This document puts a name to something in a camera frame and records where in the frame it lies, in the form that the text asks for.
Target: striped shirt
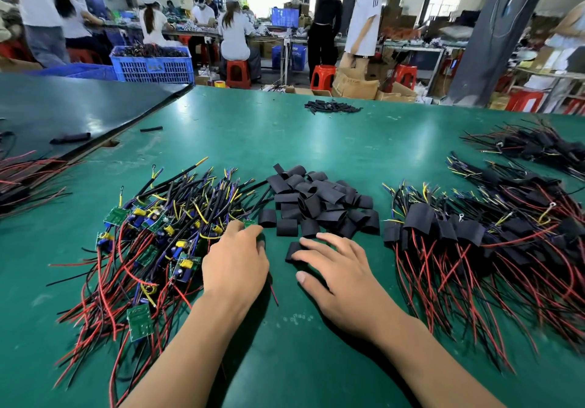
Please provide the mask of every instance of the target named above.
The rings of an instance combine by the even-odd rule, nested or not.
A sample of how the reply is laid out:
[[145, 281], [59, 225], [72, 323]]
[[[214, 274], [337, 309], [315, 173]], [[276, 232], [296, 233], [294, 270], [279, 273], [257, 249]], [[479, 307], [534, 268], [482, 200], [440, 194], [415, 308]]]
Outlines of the striped shirt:
[[376, 53], [376, 42], [378, 40], [378, 27], [380, 26], [380, 13], [382, 11], [382, 0], [356, 0], [353, 7], [352, 20], [347, 31], [346, 52], [351, 52], [357, 37], [370, 17], [375, 17], [371, 27], [363, 38], [356, 55], [370, 57]]

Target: hand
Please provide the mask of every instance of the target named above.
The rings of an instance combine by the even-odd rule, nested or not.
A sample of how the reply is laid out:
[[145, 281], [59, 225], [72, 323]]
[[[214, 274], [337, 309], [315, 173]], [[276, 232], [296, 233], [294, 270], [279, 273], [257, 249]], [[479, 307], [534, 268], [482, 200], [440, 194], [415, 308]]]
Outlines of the hand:
[[384, 335], [389, 318], [395, 323], [396, 318], [408, 317], [373, 276], [360, 245], [324, 232], [318, 233], [317, 238], [337, 251], [301, 238], [301, 244], [310, 250], [296, 251], [292, 258], [310, 264], [327, 282], [329, 290], [311, 274], [296, 273], [296, 279], [328, 319], [342, 330], [376, 343]]
[[230, 221], [203, 258], [202, 270], [204, 295], [228, 299], [245, 316], [266, 283], [269, 264], [264, 242], [256, 243], [262, 227], [243, 227], [239, 220]]

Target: green workbench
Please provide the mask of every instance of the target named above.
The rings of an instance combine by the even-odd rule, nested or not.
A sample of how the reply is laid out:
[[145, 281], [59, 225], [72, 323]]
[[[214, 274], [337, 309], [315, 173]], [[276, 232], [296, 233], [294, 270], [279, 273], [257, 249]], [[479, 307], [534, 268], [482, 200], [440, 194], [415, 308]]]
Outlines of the green workbench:
[[[53, 366], [69, 351], [78, 328], [55, 323], [58, 311], [79, 302], [81, 279], [45, 284], [79, 273], [77, 268], [49, 268], [49, 263], [86, 257], [102, 219], [118, 202], [120, 186], [137, 191], [152, 164], [171, 176], [204, 156], [210, 166], [239, 167], [238, 174], [264, 179], [272, 166], [302, 164], [343, 179], [374, 197], [382, 219], [389, 217], [390, 196], [381, 183], [403, 179], [470, 189], [450, 173], [449, 151], [472, 163], [483, 154], [466, 145], [463, 131], [485, 132], [506, 121], [520, 123], [528, 114], [418, 104], [347, 100], [363, 107], [357, 114], [312, 115], [304, 95], [195, 87], [164, 109], [119, 136], [120, 144], [100, 148], [54, 181], [73, 195], [23, 215], [0, 221], [0, 406], [2, 408], [86, 408], [108, 405], [108, 380], [117, 346], [109, 343], [84, 364], [69, 390], [52, 386], [60, 375]], [[585, 119], [551, 116], [569, 140], [582, 139]], [[164, 126], [140, 133], [138, 128]], [[559, 173], [533, 166], [541, 173]], [[567, 190], [582, 186], [571, 177]], [[576, 194], [578, 200], [585, 196]], [[225, 407], [404, 407], [409, 406], [399, 379], [380, 357], [363, 345], [341, 338], [321, 319], [296, 284], [296, 269], [284, 262], [291, 238], [265, 230], [274, 292], [280, 307], [262, 294], [230, 345], [212, 392], [213, 406]], [[371, 269], [388, 293], [405, 307], [394, 274], [394, 256], [380, 237], [357, 234]], [[442, 338], [443, 345], [508, 407], [577, 407], [583, 405], [585, 362], [554, 334], [533, 329], [540, 354], [507, 318], [500, 317], [508, 356], [517, 375], [499, 372], [482, 347]], [[185, 384], [190, 376], [185, 373]]]

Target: hair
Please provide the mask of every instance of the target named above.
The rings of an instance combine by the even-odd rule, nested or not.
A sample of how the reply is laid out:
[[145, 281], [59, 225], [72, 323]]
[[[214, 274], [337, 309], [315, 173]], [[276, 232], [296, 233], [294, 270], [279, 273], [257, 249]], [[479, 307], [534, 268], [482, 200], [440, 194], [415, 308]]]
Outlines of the hair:
[[146, 5], [144, 10], [144, 25], [146, 26], [146, 33], [150, 34], [154, 30], [154, 8], [158, 6], [157, 3]]
[[240, 4], [237, 1], [229, 1], [226, 4], [227, 12], [223, 16], [222, 24], [223, 27], [229, 27], [233, 22], [234, 12], [240, 11]]
[[75, 7], [71, 3], [71, 0], [55, 0], [55, 7], [59, 15], [63, 18], [69, 18], [75, 15]]

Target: fingernail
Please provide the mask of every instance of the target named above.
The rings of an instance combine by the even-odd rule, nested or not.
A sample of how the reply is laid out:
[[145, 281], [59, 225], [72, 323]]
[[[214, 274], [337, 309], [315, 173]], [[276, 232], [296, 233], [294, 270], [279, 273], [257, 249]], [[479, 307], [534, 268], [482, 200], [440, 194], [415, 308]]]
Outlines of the fingernail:
[[305, 281], [305, 277], [307, 277], [307, 273], [305, 273], [303, 271], [298, 271], [295, 276], [296, 276], [296, 281], [302, 285], [303, 282]]

